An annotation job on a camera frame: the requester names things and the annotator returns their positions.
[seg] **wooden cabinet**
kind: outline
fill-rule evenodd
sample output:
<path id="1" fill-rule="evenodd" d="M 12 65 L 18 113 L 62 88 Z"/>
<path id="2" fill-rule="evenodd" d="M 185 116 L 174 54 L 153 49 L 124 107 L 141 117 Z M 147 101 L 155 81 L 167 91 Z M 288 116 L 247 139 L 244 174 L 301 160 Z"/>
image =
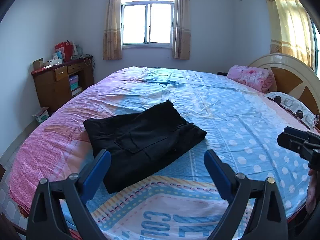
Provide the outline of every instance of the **wooden cabinet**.
<path id="1" fill-rule="evenodd" d="M 71 100 L 69 76 L 79 76 L 83 90 L 94 84 L 91 58 L 77 59 L 32 73 L 41 107 L 49 107 L 50 114 Z"/>

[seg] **floral pillow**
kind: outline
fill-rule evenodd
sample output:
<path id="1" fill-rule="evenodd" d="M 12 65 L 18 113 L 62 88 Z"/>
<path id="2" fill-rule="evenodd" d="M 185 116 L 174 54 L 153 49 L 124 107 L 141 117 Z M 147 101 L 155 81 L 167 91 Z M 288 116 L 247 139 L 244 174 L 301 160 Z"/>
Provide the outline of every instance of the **floral pillow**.
<path id="1" fill-rule="evenodd" d="M 314 115 L 302 102 L 282 92 L 271 92 L 265 97 L 272 99 L 279 106 L 293 114 L 310 130 L 318 124 L 319 115 Z"/>
<path id="2" fill-rule="evenodd" d="M 271 70 L 257 67 L 233 66 L 228 72 L 228 78 L 262 93 L 276 82 Z"/>

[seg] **blue gripper pad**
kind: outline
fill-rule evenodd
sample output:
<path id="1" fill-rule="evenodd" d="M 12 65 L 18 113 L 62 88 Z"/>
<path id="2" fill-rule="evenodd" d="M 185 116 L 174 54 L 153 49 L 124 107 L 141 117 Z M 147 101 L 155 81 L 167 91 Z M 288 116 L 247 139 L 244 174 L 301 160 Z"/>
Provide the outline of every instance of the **blue gripper pad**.
<path id="1" fill-rule="evenodd" d="M 80 199 L 83 204 L 91 200 L 100 186 L 111 164 L 111 154 L 107 150 L 101 150 L 95 159 L 84 167 L 80 173 L 81 184 Z"/>
<path id="2" fill-rule="evenodd" d="M 219 159 L 213 150 L 204 153 L 204 165 L 221 198 L 227 200 L 230 204 L 234 199 L 233 188 L 236 186 L 236 174 L 228 164 Z"/>

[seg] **small box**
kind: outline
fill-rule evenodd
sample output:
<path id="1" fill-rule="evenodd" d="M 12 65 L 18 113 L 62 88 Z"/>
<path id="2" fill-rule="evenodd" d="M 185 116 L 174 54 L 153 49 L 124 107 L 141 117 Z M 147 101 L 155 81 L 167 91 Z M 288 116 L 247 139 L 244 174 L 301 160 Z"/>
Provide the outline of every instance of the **small box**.
<path id="1" fill-rule="evenodd" d="M 71 77 L 69 77 L 69 81 L 70 81 L 70 85 L 72 85 L 76 82 L 79 82 L 79 76 L 78 75 L 71 76 Z"/>
<path id="2" fill-rule="evenodd" d="M 71 85 L 70 85 L 71 91 L 72 91 L 72 90 L 75 90 L 78 86 L 79 86 L 79 83 L 78 83 L 78 82 L 71 84 Z"/>
<path id="3" fill-rule="evenodd" d="M 77 88 L 76 90 L 72 91 L 72 96 L 75 97 L 82 92 L 82 88 Z"/>
<path id="4" fill-rule="evenodd" d="M 53 65 L 60 65 L 60 64 L 62 64 L 62 59 L 61 59 L 61 58 L 58 58 L 58 59 L 50 59 L 49 62 L 50 62 L 50 65 L 51 65 L 51 66 L 53 66 Z"/>
<path id="5" fill-rule="evenodd" d="M 43 64 L 43 67 L 48 67 L 48 66 L 51 66 L 49 61 Z"/>
<path id="6" fill-rule="evenodd" d="M 49 118 L 48 107 L 42 107 L 38 113 L 34 114 L 38 123 L 43 123 L 45 120 Z"/>
<path id="7" fill-rule="evenodd" d="M 37 59 L 36 61 L 33 62 L 33 69 L 37 70 L 43 68 L 43 58 Z"/>

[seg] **pink bedsheet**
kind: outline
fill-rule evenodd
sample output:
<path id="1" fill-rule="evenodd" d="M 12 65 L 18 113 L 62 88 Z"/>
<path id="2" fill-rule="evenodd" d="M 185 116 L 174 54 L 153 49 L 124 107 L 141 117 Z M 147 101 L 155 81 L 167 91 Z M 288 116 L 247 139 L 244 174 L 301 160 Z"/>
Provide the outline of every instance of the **pink bedsheet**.
<path id="1" fill-rule="evenodd" d="M 11 171 L 10 195 L 27 212 L 41 178 L 57 181 L 79 171 L 91 146 L 83 121 L 115 115 L 114 109 L 122 97 L 118 92 L 129 91 L 135 77 L 144 71 L 126 70 L 112 74 L 70 100 L 22 144 Z"/>

